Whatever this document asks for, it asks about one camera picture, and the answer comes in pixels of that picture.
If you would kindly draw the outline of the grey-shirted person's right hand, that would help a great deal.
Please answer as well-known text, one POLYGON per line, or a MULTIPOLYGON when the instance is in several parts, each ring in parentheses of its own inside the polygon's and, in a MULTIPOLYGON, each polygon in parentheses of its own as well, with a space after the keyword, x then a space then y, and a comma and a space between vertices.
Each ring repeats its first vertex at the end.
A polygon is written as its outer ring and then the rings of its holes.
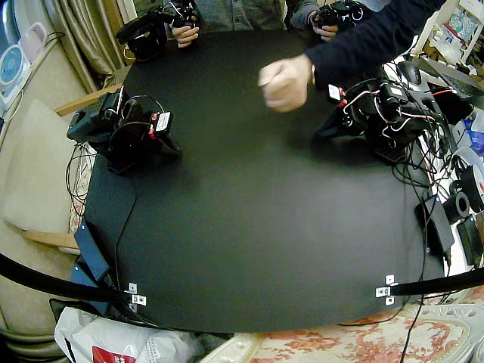
POLYGON ((177 41, 179 48, 187 48, 199 36, 199 27, 173 27, 171 29, 174 39, 177 41))

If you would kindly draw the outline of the grey-shirted person's left hand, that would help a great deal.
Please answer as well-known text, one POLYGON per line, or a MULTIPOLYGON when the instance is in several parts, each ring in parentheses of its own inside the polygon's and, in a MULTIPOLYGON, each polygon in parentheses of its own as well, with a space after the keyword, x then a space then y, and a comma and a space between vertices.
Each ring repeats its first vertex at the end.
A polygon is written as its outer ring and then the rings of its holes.
POLYGON ((319 36, 319 38, 322 40, 322 41, 330 41, 332 40, 338 33, 338 26, 337 25, 318 25, 315 21, 314 21, 314 17, 316 16, 316 12, 313 11, 310 15, 309 15, 309 22, 312 26, 312 29, 314 31, 315 34, 317 34, 319 36))

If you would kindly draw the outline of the dark-sleeved person's hand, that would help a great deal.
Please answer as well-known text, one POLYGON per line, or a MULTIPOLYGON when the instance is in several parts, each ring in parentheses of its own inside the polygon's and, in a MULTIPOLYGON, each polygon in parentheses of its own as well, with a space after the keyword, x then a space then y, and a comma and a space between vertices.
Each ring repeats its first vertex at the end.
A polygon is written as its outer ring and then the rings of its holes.
POLYGON ((263 67, 259 71, 258 86, 268 108, 287 113, 305 104, 311 80, 312 62, 301 54, 263 67))

